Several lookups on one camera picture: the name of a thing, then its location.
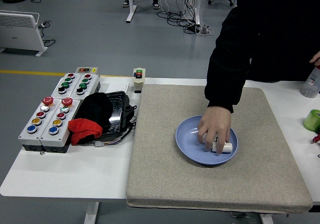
black sleeve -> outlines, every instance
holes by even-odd
[[[264,0],[237,0],[224,22],[209,60],[205,98],[208,107],[233,113],[250,67],[251,51],[260,33]]]

plastic bottle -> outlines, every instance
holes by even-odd
[[[300,89],[300,93],[307,98],[315,98],[320,91],[320,66],[314,67],[308,79]]]

white table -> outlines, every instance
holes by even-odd
[[[131,77],[101,77],[104,91],[110,83],[130,84],[127,95],[132,106],[140,94],[134,93]],[[145,84],[205,86],[205,79],[146,78]],[[247,81],[245,87],[261,88],[281,127],[296,163],[311,194],[320,205],[320,144],[312,144],[314,132],[302,123],[312,109],[318,109],[320,95],[306,98],[300,94],[302,82],[260,83]],[[70,146],[67,153],[19,152],[0,187],[9,198],[50,199],[91,202],[85,223],[94,223],[99,202],[126,199],[134,130],[119,144],[104,147]]]

hand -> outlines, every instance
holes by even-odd
[[[315,66],[319,66],[320,65],[320,51],[317,54],[315,54],[309,62],[314,63]]]
[[[204,112],[198,125],[198,142],[203,143],[205,138],[205,148],[210,150],[214,137],[217,134],[218,140],[216,153],[219,155],[224,149],[225,142],[229,142],[231,127],[231,113],[228,109],[220,106],[210,106]]]

blue button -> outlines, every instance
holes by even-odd
[[[29,133],[29,134],[32,134],[32,133],[35,133],[37,131],[37,127],[35,125],[30,125],[28,126],[28,128],[26,129],[26,131]]]
[[[58,129],[58,127],[56,127],[56,126],[53,126],[53,127],[51,127],[50,129],[49,129],[49,134],[50,135],[55,135],[55,134],[57,134],[59,132],[59,129]]]

